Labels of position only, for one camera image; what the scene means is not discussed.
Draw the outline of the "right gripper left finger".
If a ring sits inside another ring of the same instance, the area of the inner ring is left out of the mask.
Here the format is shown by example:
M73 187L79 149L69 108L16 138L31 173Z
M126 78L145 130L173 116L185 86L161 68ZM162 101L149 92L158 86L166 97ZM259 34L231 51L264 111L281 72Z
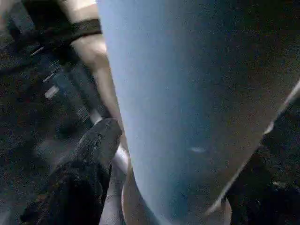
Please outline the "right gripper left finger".
M98 225L122 130L106 118L80 139L70 161L57 166L20 217L22 225Z

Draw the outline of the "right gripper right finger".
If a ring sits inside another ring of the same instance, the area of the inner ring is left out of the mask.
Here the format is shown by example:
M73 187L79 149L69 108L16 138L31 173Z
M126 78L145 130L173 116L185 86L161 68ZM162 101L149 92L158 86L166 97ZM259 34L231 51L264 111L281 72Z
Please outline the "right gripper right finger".
M300 189L280 182L253 156L228 190L232 225L298 225Z

